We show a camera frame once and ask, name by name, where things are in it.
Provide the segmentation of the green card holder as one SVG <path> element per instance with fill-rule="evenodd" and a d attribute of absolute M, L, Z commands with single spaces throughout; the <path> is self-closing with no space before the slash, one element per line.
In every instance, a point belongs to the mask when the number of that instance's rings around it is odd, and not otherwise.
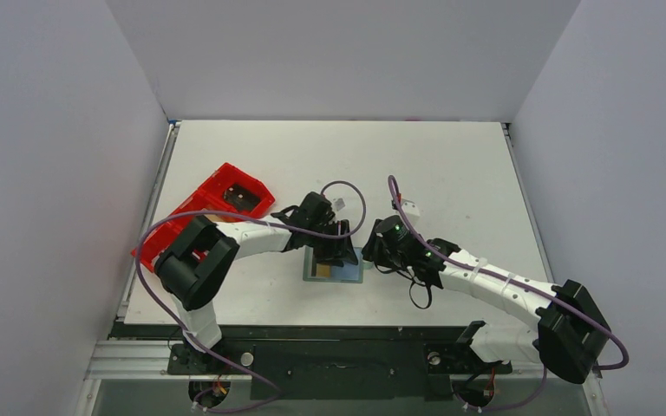
<path fill-rule="evenodd" d="M 358 257 L 358 265 L 347 264 L 343 267 L 332 267 L 332 278 L 327 280 L 310 279 L 310 267 L 317 260 L 311 248 L 304 251 L 303 280 L 318 283 L 363 283 L 363 274 L 366 270 L 374 269 L 374 264 L 362 258 L 362 248 L 354 248 Z"/>

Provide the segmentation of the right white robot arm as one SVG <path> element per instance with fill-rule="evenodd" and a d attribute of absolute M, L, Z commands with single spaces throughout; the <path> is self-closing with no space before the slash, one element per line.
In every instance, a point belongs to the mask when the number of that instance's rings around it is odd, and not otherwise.
<path fill-rule="evenodd" d="M 609 340 L 608 322 L 584 285 L 515 275 L 441 238 L 420 242 L 397 215 L 375 221 L 362 256 L 376 267 L 413 275 L 427 289 L 469 295 L 525 324 L 484 323 L 459 341 L 454 358 L 466 370 L 485 362 L 534 362 L 581 384 Z"/>

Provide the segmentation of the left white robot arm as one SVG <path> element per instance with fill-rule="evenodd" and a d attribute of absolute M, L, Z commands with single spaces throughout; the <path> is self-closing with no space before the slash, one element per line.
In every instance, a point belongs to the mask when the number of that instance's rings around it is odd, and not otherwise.
<path fill-rule="evenodd" d="M 171 295 L 183 336 L 192 346 L 191 363 L 204 373 L 223 364 L 225 351 L 218 344 L 222 333 L 212 300 L 234 261 L 308 247 L 320 264 L 356 265 L 353 232 L 349 221 L 336 219 L 333 204 L 317 192 L 260 219 L 216 223 L 207 215 L 192 217 L 153 262 L 153 273 Z"/>

